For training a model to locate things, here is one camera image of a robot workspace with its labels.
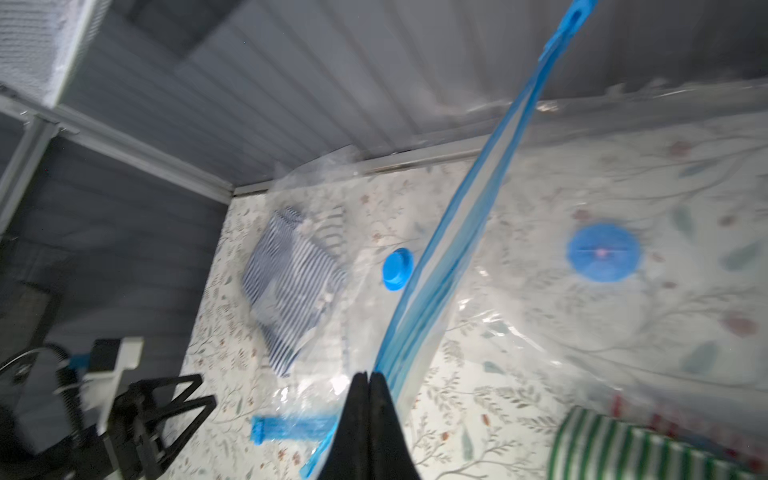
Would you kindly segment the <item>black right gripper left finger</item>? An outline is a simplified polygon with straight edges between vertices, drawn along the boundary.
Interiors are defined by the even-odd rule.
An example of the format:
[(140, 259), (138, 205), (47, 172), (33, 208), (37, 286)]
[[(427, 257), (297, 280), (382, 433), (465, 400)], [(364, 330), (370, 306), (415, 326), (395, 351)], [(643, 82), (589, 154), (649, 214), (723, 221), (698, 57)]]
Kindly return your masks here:
[(353, 376), (342, 415), (319, 480), (364, 480), (369, 476), (369, 379)]

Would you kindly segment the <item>blue white striped garment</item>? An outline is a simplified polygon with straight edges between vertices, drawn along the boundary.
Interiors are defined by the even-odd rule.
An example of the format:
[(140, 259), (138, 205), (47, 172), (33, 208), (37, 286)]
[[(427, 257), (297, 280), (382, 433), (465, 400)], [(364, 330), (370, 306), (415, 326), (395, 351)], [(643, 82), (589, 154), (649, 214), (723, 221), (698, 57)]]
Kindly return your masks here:
[(290, 375), (346, 283), (336, 256), (306, 232), (308, 219), (286, 207), (273, 212), (243, 272), (243, 293), (278, 377)]

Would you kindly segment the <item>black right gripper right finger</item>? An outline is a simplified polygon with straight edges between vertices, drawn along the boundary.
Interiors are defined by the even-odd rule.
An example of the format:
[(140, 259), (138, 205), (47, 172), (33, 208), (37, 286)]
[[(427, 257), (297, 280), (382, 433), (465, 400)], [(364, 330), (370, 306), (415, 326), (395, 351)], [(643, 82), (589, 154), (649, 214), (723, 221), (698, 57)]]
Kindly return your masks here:
[(385, 377), (378, 372), (369, 382), (369, 478), (419, 480)]

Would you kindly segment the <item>green white striped garment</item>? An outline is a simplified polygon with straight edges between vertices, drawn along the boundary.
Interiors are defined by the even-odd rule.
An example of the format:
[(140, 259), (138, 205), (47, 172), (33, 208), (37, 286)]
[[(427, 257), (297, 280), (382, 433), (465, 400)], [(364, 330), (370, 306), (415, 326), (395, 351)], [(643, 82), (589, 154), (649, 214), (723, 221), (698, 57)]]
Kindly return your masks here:
[(548, 479), (765, 479), (767, 445), (693, 416), (627, 422), (580, 406), (560, 424)]

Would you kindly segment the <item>clear vacuum bag blue zipper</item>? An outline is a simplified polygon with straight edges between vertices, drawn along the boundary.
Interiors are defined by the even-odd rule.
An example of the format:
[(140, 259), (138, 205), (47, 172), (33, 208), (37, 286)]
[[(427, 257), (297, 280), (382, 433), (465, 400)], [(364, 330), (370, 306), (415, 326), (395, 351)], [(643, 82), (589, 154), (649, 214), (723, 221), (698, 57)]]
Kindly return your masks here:
[(252, 438), (310, 441), (315, 448), (300, 469), (318, 479), (342, 415), (352, 378), (374, 372), (387, 382), (401, 421), (407, 391), (430, 361), (430, 339), (466, 272), (484, 232), (503, 179), (533, 115), (540, 92), (557, 59), (594, 9), (591, 1), (572, 3), (545, 45), (537, 68), (492, 132), (448, 203), (425, 247), (414, 253), (413, 274), (400, 291), (389, 291), (369, 274), (362, 251), (352, 245), (352, 227), (343, 213), (320, 217), (316, 199), (301, 208), (306, 232), (336, 256), (346, 283), (314, 337), (300, 351), (290, 375), (276, 393), (277, 411), (258, 416)]

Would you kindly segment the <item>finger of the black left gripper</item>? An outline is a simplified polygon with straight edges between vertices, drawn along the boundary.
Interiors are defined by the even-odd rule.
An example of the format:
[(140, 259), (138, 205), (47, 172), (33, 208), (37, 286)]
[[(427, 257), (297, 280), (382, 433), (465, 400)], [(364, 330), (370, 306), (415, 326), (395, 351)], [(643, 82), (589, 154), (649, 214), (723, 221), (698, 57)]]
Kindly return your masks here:
[[(200, 374), (142, 380), (129, 386), (131, 439), (143, 474), (164, 474), (217, 406), (213, 395), (191, 399), (202, 385)], [(154, 392), (164, 387), (186, 384), (186, 388), (164, 405), (155, 401)], [(158, 428), (167, 420), (198, 410), (198, 415), (170, 444), (163, 443)]]

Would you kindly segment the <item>blue round valve cap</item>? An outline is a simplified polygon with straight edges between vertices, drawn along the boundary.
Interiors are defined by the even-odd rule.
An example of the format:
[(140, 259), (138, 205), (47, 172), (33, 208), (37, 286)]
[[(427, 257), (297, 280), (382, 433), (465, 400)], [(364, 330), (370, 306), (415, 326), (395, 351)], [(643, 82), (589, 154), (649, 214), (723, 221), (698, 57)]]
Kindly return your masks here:
[(566, 246), (570, 266), (597, 283), (624, 280), (637, 270), (642, 257), (637, 238), (611, 223), (597, 223), (578, 230)]

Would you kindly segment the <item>blue valve cap on bag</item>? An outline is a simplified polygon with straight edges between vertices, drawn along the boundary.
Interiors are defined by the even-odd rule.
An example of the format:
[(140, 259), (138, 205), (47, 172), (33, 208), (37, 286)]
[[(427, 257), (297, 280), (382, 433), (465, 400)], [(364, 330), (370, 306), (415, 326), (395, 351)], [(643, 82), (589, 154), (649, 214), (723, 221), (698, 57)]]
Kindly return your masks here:
[(402, 290), (414, 270), (414, 257), (407, 248), (398, 248), (387, 256), (382, 266), (382, 282), (389, 291)]

